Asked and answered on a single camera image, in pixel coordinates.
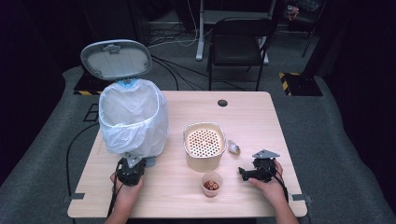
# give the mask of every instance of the small cup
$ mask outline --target small cup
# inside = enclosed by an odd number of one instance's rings
[[[208,198],[215,197],[222,185],[222,177],[215,171],[208,171],[202,175],[202,188]]]

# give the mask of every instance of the person's arm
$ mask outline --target person's arm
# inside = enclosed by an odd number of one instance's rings
[[[114,174],[110,177],[114,183]],[[135,186],[122,185],[117,179],[116,190],[118,191],[117,200],[114,203],[114,209],[111,215],[106,220],[106,224],[124,224],[134,209],[140,190],[143,188],[143,176],[140,177],[139,183]]]
[[[277,160],[275,160],[275,164],[277,169],[276,177],[281,179],[283,173],[282,166]],[[286,201],[282,186],[280,186],[276,179],[273,178],[267,183],[255,178],[250,178],[248,181],[256,188],[260,189],[265,199],[274,207],[277,224],[299,223]]]

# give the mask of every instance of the perforated basket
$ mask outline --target perforated basket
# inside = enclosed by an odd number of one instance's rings
[[[184,130],[187,164],[197,172],[214,170],[219,166],[226,148],[224,132],[217,123],[201,122]]]

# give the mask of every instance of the chair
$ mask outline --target chair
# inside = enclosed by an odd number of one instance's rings
[[[300,10],[298,16],[295,20],[289,21],[289,27],[297,27],[297,30],[300,31],[307,31],[308,34],[308,41],[305,45],[305,49],[303,52],[302,57],[305,56],[306,51],[311,43],[312,36],[315,34],[318,28],[318,22],[320,17],[323,13],[323,9],[326,6],[326,0],[324,0],[323,4],[321,5],[319,11],[307,11],[307,10]]]
[[[229,18],[218,21],[213,29],[207,60],[209,90],[212,90],[212,66],[259,66],[256,91],[262,77],[263,55],[268,49],[274,23],[265,18]],[[262,46],[256,37],[266,36]],[[237,79],[216,79],[216,81],[237,81]]]

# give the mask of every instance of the trash can lid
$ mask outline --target trash can lid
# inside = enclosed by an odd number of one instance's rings
[[[139,42],[127,39],[90,44],[82,50],[80,57],[88,72],[102,80],[145,75],[152,66],[149,50]]]

